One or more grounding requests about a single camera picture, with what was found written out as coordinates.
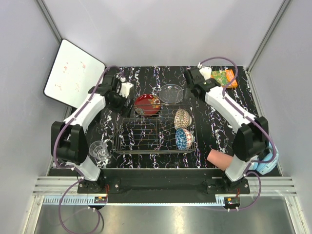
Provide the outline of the wire dish rack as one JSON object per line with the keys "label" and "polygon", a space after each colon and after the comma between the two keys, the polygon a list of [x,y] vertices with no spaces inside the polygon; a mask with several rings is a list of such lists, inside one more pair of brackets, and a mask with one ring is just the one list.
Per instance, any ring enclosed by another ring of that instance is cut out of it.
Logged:
{"label": "wire dish rack", "polygon": [[[174,118],[178,109],[186,110],[191,124],[186,129],[193,135],[188,149],[176,144]],[[198,148],[195,115],[189,104],[162,104],[153,116],[144,117],[135,111],[130,117],[121,118],[114,132],[113,151],[123,155],[135,154],[187,154]]]}

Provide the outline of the red floral plate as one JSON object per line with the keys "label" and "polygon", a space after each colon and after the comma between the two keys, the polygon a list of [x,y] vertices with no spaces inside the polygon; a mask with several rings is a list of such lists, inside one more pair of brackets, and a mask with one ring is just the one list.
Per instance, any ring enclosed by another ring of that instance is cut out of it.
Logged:
{"label": "red floral plate", "polygon": [[161,109],[160,98],[153,94],[143,94],[134,103],[134,110],[137,114],[149,117],[157,114]]}

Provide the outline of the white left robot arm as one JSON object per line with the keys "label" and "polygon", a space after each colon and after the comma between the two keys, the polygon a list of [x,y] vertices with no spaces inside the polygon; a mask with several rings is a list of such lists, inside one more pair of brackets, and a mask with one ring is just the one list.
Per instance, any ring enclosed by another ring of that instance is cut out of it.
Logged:
{"label": "white left robot arm", "polygon": [[51,126],[51,154],[60,168],[77,171],[94,193],[105,188],[104,179],[100,178],[100,169],[89,157],[89,145],[85,133],[103,110],[128,117],[134,100],[131,93],[134,85],[125,78],[103,75],[99,83],[88,91],[85,101],[62,122],[55,121]]}

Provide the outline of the clear glass plate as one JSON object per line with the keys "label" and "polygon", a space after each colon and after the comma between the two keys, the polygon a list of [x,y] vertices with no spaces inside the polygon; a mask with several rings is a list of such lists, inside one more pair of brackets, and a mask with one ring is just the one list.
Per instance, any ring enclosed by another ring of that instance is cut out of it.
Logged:
{"label": "clear glass plate", "polygon": [[184,90],[176,84],[163,85],[159,91],[160,100],[167,104],[177,104],[183,101]]}

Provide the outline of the beige patterned bowl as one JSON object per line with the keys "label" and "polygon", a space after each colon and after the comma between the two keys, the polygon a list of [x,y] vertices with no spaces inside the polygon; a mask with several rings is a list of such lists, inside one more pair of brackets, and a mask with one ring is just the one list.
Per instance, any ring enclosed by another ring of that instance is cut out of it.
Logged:
{"label": "beige patterned bowl", "polygon": [[174,118],[175,129],[187,128],[191,125],[191,123],[192,118],[190,114],[185,109],[178,109]]}

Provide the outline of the blue patterned bowl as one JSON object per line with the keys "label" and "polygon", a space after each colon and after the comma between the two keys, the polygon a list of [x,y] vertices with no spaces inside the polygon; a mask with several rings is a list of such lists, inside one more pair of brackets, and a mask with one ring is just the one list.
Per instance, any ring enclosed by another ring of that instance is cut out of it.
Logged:
{"label": "blue patterned bowl", "polygon": [[190,149],[194,139],[194,135],[187,129],[178,128],[175,132],[175,142],[179,150]]}

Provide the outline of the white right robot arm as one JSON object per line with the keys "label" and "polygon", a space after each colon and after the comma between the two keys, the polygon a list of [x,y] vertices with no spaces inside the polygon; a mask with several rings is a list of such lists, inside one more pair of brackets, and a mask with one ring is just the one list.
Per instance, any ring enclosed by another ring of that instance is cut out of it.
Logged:
{"label": "white right robot arm", "polygon": [[184,77],[191,93],[214,107],[236,133],[232,146],[234,158],[225,170],[227,178],[221,181],[223,191],[233,193],[249,164],[268,148],[269,125],[265,117],[249,113],[225,93],[223,87],[211,78],[211,72],[209,67],[196,67],[185,71]]}

